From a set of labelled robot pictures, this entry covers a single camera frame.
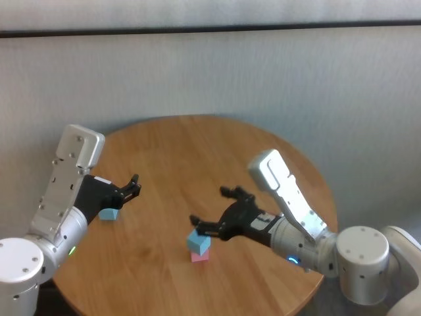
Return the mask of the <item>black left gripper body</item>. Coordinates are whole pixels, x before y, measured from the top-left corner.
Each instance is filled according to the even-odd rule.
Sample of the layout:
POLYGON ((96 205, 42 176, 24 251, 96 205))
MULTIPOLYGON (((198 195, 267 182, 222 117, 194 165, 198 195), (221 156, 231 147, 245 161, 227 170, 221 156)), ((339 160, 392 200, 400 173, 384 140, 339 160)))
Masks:
POLYGON ((86 175, 80 186, 74 207, 82 212, 87 224, 107 208, 120 209, 123 205, 124 195, 120 188, 108 180, 86 175))

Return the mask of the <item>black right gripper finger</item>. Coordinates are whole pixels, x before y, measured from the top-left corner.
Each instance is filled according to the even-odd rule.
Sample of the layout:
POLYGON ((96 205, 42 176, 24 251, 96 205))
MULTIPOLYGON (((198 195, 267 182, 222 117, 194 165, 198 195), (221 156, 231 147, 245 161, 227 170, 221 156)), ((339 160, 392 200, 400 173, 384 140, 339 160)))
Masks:
POLYGON ((189 216, 190 223, 200 236, 219 237, 222 226, 221 221, 209 222, 203 221, 196 215, 189 216))
POLYGON ((241 186, 235 188, 229 188, 226 186, 220 187, 220 194, 225 198, 232 198, 235 200, 241 200, 245 202, 254 202, 255 196, 245 191, 241 186))

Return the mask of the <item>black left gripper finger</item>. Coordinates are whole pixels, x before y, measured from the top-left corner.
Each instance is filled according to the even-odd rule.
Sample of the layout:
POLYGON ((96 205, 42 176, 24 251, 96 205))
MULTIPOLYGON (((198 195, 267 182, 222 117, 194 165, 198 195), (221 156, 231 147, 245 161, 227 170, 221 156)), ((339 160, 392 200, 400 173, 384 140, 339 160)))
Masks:
POLYGON ((140 184, 128 184, 123 188, 119 188, 116 192, 116 207, 122 207, 125 203, 138 197, 141 191, 140 184))
POLYGON ((138 192, 139 191, 139 175, 134 174, 127 185, 118 189, 119 192, 138 192))

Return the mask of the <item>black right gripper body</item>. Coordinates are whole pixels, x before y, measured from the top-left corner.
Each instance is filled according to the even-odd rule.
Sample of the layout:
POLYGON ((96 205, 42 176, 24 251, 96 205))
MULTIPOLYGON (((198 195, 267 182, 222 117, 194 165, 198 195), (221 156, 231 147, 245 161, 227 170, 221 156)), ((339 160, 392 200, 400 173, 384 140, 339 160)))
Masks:
POLYGON ((282 215, 260 209, 254 196, 238 199, 222 214, 218 222, 218 237, 228 241, 235 236, 244 236, 270 247, 272 231, 281 219, 282 215))

